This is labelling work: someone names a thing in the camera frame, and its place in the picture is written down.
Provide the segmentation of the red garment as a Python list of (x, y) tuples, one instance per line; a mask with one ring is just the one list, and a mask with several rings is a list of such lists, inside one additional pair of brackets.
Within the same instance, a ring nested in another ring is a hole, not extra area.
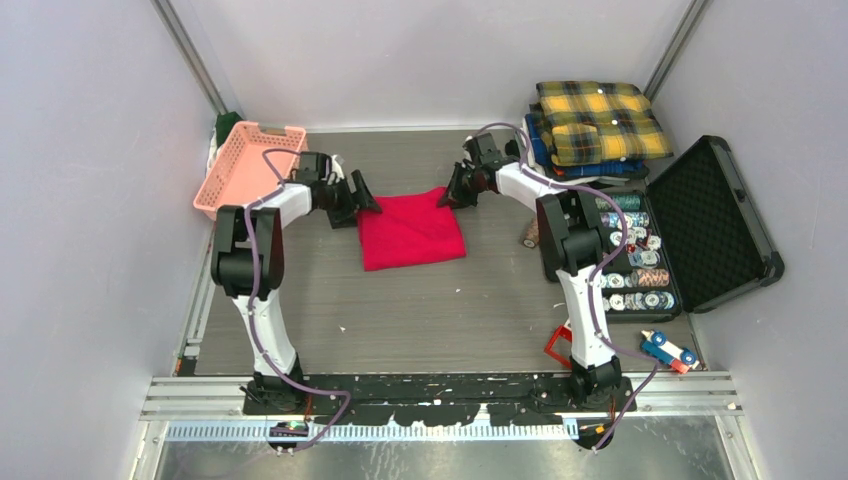
[(443, 187), (424, 193), (382, 196), (379, 213), (358, 213), (358, 237), (367, 272), (460, 259), (467, 250), (452, 209), (440, 207)]

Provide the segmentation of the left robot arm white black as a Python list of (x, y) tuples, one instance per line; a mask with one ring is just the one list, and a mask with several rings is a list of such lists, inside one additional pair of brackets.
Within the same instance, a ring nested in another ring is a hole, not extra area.
[(337, 155), (297, 153), (305, 166), (283, 170), (269, 148), (262, 160), (270, 191), (244, 205), (223, 205), (216, 214), (210, 273), (241, 314), (254, 356), (244, 391), (259, 407), (298, 412), (319, 389), (304, 384), (298, 353), (286, 331), (279, 300), (285, 275), (283, 231), (294, 220), (323, 210), (334, 228), (353, 227), (362, 211), (382, 211), (359, 170), (344, 172)]

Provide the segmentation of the yellow plaid flannel shirt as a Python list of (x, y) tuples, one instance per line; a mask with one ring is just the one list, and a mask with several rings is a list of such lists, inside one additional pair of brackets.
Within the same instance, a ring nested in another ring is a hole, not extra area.
[(540, 139), (558, 167), (670, 157), (673, 148), (635, 85), (544, 81), (536, 84)]

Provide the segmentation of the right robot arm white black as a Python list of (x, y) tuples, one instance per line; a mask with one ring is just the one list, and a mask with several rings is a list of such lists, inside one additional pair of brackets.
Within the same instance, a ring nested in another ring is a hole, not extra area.
[(612, 347), (598, 279), (605, 260), (593, 193), (554, 181), (503, 154), (489, 133), (466, 138), (438, 204), (474, 206), (483, 192), (512, 198), (536, 215), (546, 275), (560, 283), (571, 331), (568, 393), (584, 410), (596, 410), (621, 386), (620, 360)]

